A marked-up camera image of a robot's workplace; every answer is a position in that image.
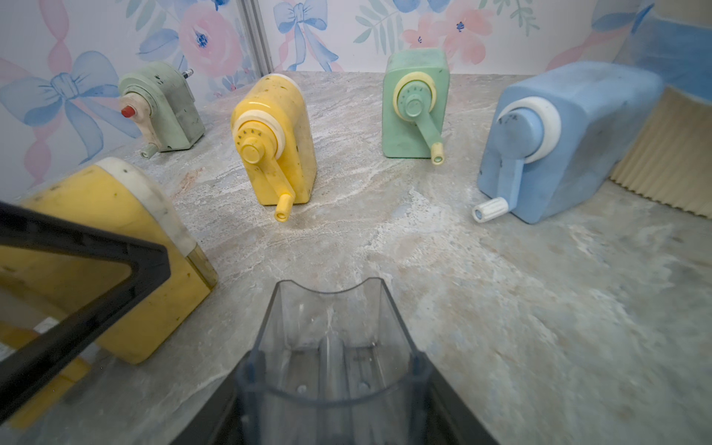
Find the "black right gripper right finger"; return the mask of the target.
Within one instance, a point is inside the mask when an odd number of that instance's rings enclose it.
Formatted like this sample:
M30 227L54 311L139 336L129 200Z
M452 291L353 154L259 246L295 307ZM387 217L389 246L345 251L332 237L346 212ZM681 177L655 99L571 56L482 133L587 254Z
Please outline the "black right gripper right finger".
M435 366L426 387L424 443L498 445Z

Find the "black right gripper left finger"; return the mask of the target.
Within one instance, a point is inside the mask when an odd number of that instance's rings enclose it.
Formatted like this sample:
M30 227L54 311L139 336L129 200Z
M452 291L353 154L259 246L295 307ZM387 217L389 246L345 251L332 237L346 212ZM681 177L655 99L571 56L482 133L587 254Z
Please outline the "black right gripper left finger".
M239 445L244 439L244 407L236 366L216 389L172 445Z

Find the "yellow pencil sharpener front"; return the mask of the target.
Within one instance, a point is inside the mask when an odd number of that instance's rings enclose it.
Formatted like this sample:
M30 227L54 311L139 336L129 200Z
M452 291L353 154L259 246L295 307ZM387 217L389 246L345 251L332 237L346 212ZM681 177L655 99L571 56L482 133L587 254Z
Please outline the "yellow pencil sharpener front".
M126 161L102 159L20 205L167 248L170 278L98 338L98 346L126 363L148 359L217 284L215 270L172 202ZM2 248L1 354L27 345L129 274L129 267L116 261Z

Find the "yellow pencil sharpener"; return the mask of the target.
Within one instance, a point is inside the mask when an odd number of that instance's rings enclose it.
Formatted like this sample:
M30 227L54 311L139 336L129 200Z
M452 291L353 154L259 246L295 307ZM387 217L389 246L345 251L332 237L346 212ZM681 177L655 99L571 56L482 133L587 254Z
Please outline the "yellow pencil sharpener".
M170 278L98 338L98 346L126 363L148 359L217 284L215 270L172 202L126 161L102 159L20 205L167 248ZM116 261L2 248L1 354L27 345L129 274L129 267Z
M317 161L305 99L294 80L271 73L257 81L231 116L235 149L259 204L289 220L311 200Z

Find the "clear shavings tray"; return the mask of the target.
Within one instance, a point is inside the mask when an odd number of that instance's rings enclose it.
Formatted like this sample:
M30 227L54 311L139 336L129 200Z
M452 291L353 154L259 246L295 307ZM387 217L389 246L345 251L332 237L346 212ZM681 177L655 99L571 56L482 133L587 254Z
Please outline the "clear shavings tray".
M433 367L385 281L276 284L238 374L248 444L421 444Z

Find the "pale green pencil sharpener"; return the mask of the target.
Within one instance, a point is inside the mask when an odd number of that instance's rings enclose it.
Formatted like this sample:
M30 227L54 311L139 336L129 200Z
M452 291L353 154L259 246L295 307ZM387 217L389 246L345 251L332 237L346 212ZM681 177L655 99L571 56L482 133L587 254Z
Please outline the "pale green pencil sharpener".
M143 135L143 158L189 150L205 134L187 83L193 73L191 69L176 69L166 62L154 61L121 77L121 113Z

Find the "yellow pencil sharpener back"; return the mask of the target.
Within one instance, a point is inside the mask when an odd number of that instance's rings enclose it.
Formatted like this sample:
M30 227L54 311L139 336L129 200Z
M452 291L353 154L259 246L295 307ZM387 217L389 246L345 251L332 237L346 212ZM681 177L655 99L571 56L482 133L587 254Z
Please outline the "yellow pencil sharpener back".
M311 200L317 161L305 99L294 80L271 73L257 81L231 116L235 149L259 204L289 220Z

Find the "blue pencil sharpener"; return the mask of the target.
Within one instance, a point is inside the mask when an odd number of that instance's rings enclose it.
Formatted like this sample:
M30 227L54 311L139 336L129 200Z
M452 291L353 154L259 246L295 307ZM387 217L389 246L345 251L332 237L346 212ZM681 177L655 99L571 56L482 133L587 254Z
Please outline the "blue pencil sharpener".
M591 198L626 156L663 95L655 74L579 61L508 86L478 174L473 217L512 213L527 224Z

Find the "cream waste bin with liner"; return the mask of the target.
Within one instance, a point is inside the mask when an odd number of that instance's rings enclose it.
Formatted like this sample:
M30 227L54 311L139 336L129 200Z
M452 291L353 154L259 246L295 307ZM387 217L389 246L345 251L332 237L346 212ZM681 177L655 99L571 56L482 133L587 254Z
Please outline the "cream waste bin with liner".
M665 91L611 180L649 200L711 216L711 4L645 1L622 60Z

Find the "aluminium corner post left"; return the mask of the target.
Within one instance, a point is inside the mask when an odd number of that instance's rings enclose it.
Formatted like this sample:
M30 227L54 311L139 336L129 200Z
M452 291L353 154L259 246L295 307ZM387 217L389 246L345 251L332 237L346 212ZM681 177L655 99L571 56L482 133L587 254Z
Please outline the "aluminium corner post left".
M242 20L242 26L254 55L259 76L263 77L274 71L270 46L267 39L263 15L259 0L235 0L235 5Z

